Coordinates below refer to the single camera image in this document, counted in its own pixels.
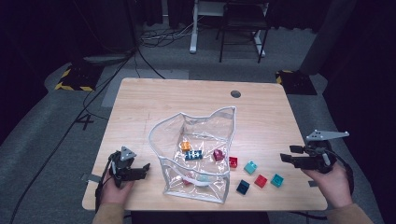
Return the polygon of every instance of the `red cube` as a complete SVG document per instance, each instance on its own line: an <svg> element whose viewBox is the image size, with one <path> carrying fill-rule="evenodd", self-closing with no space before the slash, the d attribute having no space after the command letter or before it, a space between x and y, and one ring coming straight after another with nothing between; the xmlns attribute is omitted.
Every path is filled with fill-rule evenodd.
<svg viewBox="0 0 396 224"><path fill-rule="evenodd" d="M262 175L259 175L256 179L256 181L254 181L254 183L256 185L258 185L260 188L264 188L265 183L267 183L267 178L265 178Z"/></svg>
<svg viewBox="0 0 396 224"><path fill-rule="evenodd" d="M238 166L238 158L230 157L229 161L230 161L230 167L231 168L236 168L236 166Z"/></svg>
<svg viewBox="0 0 396 224"><path fill-rule="evenodd" d="M191 172L187 173L187 174L186 174L186 177L192 178L192 173L191 173ZM183 184L184 184L185 186L188 186L188 185L191 184L191 182L188 181L188 180L186 180L186 179L183 179L182 181L183 181Z"/></svg>

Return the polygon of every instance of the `black cable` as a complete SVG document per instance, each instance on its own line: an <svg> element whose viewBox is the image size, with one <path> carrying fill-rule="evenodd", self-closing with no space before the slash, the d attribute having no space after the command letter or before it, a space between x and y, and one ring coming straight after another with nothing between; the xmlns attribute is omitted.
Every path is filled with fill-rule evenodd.
<svg viewBox="0 0 396 224"><path fill-rule="evenodd" d="M121 68L128 62L128 60L126 60L121 66L118 67L117 71L115 72L115 74L113 75L113 77L121 70ZM46 160L44 161L44 163L41 165L41 167L39 168L39 170L37 171L37 173L35 174L35 176L33 177L33 179L30 181L30 183L28 184L28 186L26 187L26 189L24 190L23 194L21 195L21 197L18 199L18 202L14 208L14 211L11 215L11 220L9 221L10 224L12 224L14 222L15 216L17 215L18 209L21 205L21 202L24 198L24 196L26 195L27 191L30 189L30 187L32 187L32 185L35 183L35 181L37 180L38 176L41 174L41 172L44 170L44 168L46 167L47 163L50 161L50 159L52 158L52 156L55 154L55 152L58 150L58 148L61 146L62 142L64 141L64 139L66 138L66 136L69 134L70 130L73 128L73 126L76 124L76 120L78 120L78 118L82 115L82 113L85 111L86 107L88 107L95 99L97 96L100 95L100 93L105 89L104 86L96 95L95 97L93 97L88 104L78 113L78 115L76 116L76 118L74 119L74 121L69 125L69 127L67 128L66 132L64 133L63 137L61 138L61 140L58 142L58 144L56 145L56 147L51 151L51 153L49 154L49 156L46 158Z"/></svg>
<svg viewBox="0 0 396 224"><path fill-rule="evenodd" d="M136 71L136 73L137 73L137 76L138 76L139 78L141 78L141 76L140 76L139 72L137 71L136 55L134 56L134 70Z"/></svg>
<svg viewBox="0 0 396 224"><path fill-rule="evenodd" d="M159 77L161 77L161 78L163 78L163 79L166 79L165 77L161 76L161 74L158 73L157 70L155 70L155 68L153 68L153 67L151 66L151 64L149 64L149 62L145 59L145 57L143 57L143 54L142 54L142 52L140 52L140 49L137 49L137 51L139 52L140 57L142 57L143 61L145 61L145 63L146 63L146 64L147 64L147 65L148 65Z"/></svg>
<svg viewBox="0 0 396 224"><path fill-rule="evenodd" d="M111 176L109 179L107 179L107 180L105 181L105 183L103 183L103 180L105 179L106 172L107 172L107 169L108 169L108 165L111 163L111 160L112 160L112 155L113 155L113 154L111 154L111 155L108 157L105 170L103 171L102 177L100 178L99 183L98 183L98 187L97 187L96 190L95 190L95 213L97 213L98 210L99 210L99 206L100 206L100 202L101 202L101 198L102 198L102 189L103 189L103 186L105 185L105 183L107 182L107 180L109 180L109 179L112 177L112 176Z"/></svg>
<svg viewBox="0 0 396 224"><path fill-rule="evenodd" d="M107 183L107 181L109 181L111 178L113 178L113 176L109 177L105 182L103 182L103 186Z"/></svg>
<svg viewBox="0 0 396 224"><path fill-rule="evenodd" d="M309 217L306 217L305 218L305 224L309 224L309 220L310 220Z"/></svg>
<svg viewBox="0 0 396 224"><path fill-rule="evenodd" d="M142 40L142 45L144 47L148 47L148 48L165 47L165 46L172 44L175 40L179 40L186 35L191 35L191 34L183 35L184 32L188 32L191 29L192 29L192 24L190 24L189 26L187 26L183 29L180 29L180 30L168 33L168 34L165 34L165 32L168 31L168 29L165 29L163 31L163 33L160 35L158 35L156 32L156 31L160 31L160 30L148 31L149 33L153 32L154 35L142 34L140 39ZM157 43L156 44L147 43L147 40L157 40ZM161 43L164 42L165 40L168 40L169 42L161 45Z"/></svg>
<svg viewBox="0 0 396 224"><path fill-rule="evenodd" d="M344 161L343 158L341 158L340 156L338 156L335 152L330 151L330 150L326 150L326 149L325 149L324 151L327 152L327 153L330 153L330 154L334 155L339 161L341 161L341 163L343 163L344 168L346 169L346 177L347 177L348 184L349 184L350 195L352 195L352 194L353 194L353 191L354 191L354 189L355 189L355 180L354 180L354 177L353 177L353 170L352 170L352 168L350 167L350 165L349 165L346 161Z"/></svg>
<svg viewBox="0 0 396 224"><path fill-rule="evenodd" d="M126 216L124 216L124 219L128 218L128 217L132 217L132 215L126 215Z"/></svg>
<svg viewBox="0 0 396 224"><path fill-rule="evenodd" d="M318 217L318 216L313 216L313 215L309 215L309 214L302 213L302 212L290 212L290 213L293 213L293 214L296 214L296 215L300 215L300 216L303 216L303 217L313 218L313 219L316 219L316 220L327 220L327 217Z"/></svg>
<svg viewBox="0 0 396 224"><path fill-rule="evenodd" d="M106 85L105 85L105 87L106 87L106 86L110 83L110 81L115 77L116 74L114 74L112 77L109 77L108 79L106 79L104 82L102 82L100 85L98 85L97 88L101 87L101 86L104 85L104 84L106 84ZM101 116L99 116L99 115L93 114L90 110L88 110L88 107L85 106L85 102L87 101L88 96L90 96L92 92L93 92L93 91L90 91L90 92L87 94L87 96L85 96L84 101L82 102L82 105L83 105L83 107L85 108L85 111L86 111L88 114L90 114L90 115L92 115L92 116L94 116L94 117L97 117L97 118L99 118L99 119L108 120L108 118L104 118L104 117L101 117Z"/></svg>
<svg viewBox="0 0 396 224"><path fill-rule="evenodd" d="M90 59L86 59L86 58L84 58L84 60L87 63L91 64L92 66L110 66L110 65L117 64L117 63L122 63L123 61L125 61L129 57L131 57L131 54L125 54L125 55L123 55L122 58L109 59L109 60L104 60L104 61L90 60Z"/></svg>

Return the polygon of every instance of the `dark blue cube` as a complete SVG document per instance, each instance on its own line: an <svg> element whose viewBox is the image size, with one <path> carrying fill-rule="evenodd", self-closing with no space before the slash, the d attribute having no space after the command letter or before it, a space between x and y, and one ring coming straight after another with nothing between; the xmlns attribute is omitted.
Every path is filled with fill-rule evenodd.
<svg viewBox="0 0 396 224"><path fill-rule="evenodd" d="M238 188L236 189L236 191L238 191L239 193L245 195L247 194L248 191L248 187L249 187L249 183L246 182L245 180L241 180L241 183L239 183Z"/></svg>
<svg viewBox="0 0 396 224"><path fill-rule="evenodd" d="M201 160L202 159L202 150L187 151L185 159L186 159L186 161Z"/></svg>

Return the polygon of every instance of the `teal cube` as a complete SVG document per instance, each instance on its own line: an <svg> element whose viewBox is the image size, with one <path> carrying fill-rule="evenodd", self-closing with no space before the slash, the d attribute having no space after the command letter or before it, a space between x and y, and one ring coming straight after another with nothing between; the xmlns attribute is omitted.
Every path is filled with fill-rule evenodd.
<svg viewBox="0 0 396 224"><path fill-rule="evenodd" d="M257 165L253 161L249 161L244 169L251 175L257 169Z"/></svg>
<svg viewBox="0 0 396 224"><path fill-rule="evenodd" d="M201 181L201 182L209 182L210 181L208 175L198 175L197 180Z"/></svg>
<svg viewBox="0 0 396 224"><path fill-rule="evenodd" d="M279 188L283 183L283 177L280 175L275 174L273 179L271 180L271 184L275 185L277 188Z"/></svg>

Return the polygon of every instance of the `table hole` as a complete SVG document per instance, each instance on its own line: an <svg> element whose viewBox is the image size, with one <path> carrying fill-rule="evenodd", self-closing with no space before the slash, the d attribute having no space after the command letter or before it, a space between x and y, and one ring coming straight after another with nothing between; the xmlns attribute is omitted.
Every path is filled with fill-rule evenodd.
<svg viewBox="0 0 396 224"><path fill-rule="evenodd" d="M240 91L231 91L231 96L233 98L239 98L239 97L241 97L241 92Z"/></svg>

